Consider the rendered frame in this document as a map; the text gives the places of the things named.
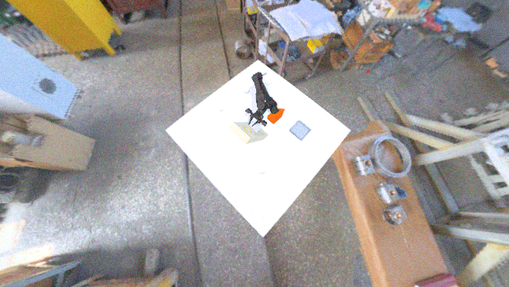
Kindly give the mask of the light blue square tray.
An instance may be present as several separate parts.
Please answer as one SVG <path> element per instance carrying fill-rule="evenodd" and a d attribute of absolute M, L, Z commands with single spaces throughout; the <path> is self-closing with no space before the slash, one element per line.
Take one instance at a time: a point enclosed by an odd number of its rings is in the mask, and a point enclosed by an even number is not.
<path fill-rule="evenodd" d="M 289 131 L 302 141 L 303 138 L 311 131 L 311 128 L 299 120 Z"/>

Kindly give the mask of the pale cream flat panel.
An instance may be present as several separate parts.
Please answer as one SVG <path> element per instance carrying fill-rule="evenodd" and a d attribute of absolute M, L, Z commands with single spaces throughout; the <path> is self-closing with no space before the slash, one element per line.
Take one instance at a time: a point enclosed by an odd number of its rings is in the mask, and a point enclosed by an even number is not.
<path fill-rule="evenodd" d="M 264 140 L 268 134 L 261 128 L 257 133 L 250 127 L 249 123 L 232 122 L 229 129 L 245 144 L 250 144 L 259 140 Z M 250 131 L 247 131 L 248 128 Z"/>

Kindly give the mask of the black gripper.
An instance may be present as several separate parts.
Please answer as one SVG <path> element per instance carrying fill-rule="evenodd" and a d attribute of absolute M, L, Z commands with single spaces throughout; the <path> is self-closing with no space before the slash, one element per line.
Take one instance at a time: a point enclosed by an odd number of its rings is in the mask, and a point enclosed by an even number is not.
<path fill-rule="evenodd" d="M 247 109 L 245 110 L 245 112 L 246 112 L 246 113 L 250 113 L 250 121 L 249 121 L 249 124 L 250 124 L 250 123 L 251 123 L 251 121 L 252 121 L 252 120 L 253 120 L 253 118 L 254 118 L 254 117 L 253 117 L 254 113 L 253 113 L 253 112 L 252 112 L 252 110 L 251 110 L 251 109 L 249 109 L 249 108 L 247 108 Z M 260 109 L 260 111 L 259 111 L 259 112 L 263 112 L 263 113 L 265 113 L 265 111 L 263 111 L 263 110 L 261 110 L 261 109 Z M 265 120 L 260 120 L 260 119 L 259 119 L 259 120 L 257 120 L 257 121 L 256 121 L 256 122 L 255 122 L 255 123 L 254 123 L 251 127 L 253 127 L 255 124 L 260 123 L 260 122 L 261 122 L 261 124 L 262 124 L 263 126 L 266 126 L 266 125 L 267 125 L 267 122 L 266 122 Z M 248 125 L 249 125 L 249 124 L 248 124 Z"/>

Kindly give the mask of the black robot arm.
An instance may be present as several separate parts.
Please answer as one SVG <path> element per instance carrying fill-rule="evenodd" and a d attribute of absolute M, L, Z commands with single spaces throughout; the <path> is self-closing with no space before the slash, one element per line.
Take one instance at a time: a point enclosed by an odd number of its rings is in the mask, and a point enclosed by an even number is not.
<path fill-rule="evenodd" d="M 264 118 L 263 112 L 259 112 L 260 109 L 263 111 L 266 111 L 267 109 L 270 109 L 272 114 L 276 114 L 278 111 L 280 111 L 277 107 L 278 103 L 276 100 L 274 100 L 273 97 L 270 97 L 264 83 L 263 83 L 263 77 L 262 73 L 258 72 L 256 74 L 253 74 L 251 79 L 254 82 L 254 86 L 256 89 L 256 103 L 257 103 L 257 110 L 253 117 L 256 118 L 256 120 L 262 120 Z M 265 102 L 266 100 L 266 102 Z"/>

